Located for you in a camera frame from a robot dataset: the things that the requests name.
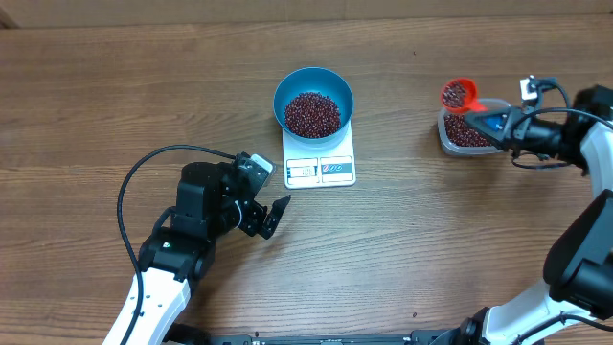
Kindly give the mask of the red scoop with blue handle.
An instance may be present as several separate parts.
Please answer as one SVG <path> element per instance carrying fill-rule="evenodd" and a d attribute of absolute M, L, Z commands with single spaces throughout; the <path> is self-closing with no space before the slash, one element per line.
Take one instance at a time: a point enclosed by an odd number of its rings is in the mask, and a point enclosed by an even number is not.
<path fill-rule="evenodd" d="M 487 108 L 479 101 L 478 88 L 474 80 L 457 78 L 447 82 L 441 91 L 443 107 L 454 114 L 486 111 Z"/>

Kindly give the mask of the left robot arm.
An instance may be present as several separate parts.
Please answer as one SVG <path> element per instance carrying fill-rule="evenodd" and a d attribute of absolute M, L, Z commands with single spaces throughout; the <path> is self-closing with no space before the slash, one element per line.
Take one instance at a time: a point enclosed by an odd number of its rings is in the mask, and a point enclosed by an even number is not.
<path fill-rule="evenodd" d="M 142 244 L 137 273 L 105 343 L 210 343 L 207 332 L 176 319 L 210 269 L 221 236 L 235 228 L 250 237 L 274 234 L 289 197 L 271 207 L 255 197 L 275 170 L 257 154 L 241 154 L 231 163 L 193 162 L 182 169 L 176 203 Z"/>

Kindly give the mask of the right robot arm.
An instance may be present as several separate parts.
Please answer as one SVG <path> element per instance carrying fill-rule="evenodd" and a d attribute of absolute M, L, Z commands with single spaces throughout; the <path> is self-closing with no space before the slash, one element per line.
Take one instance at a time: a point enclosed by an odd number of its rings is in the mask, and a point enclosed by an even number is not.
<path fill-rule="evenodd" d="M 508 303 L 483 308 L 438 344 L 541 344 L 583 323 L 608 331 L 612 316 L 612 91 L 601 85 L 578 92 L 561 108 L 564 123 L 544 120 L 540 99 L 552 80 L 531 82 L 519 107 L 471 112 L 465 122 L 514 158 L 556 158 L 589 176 L 592 202 L 550 249 L 540 281 Z"/>

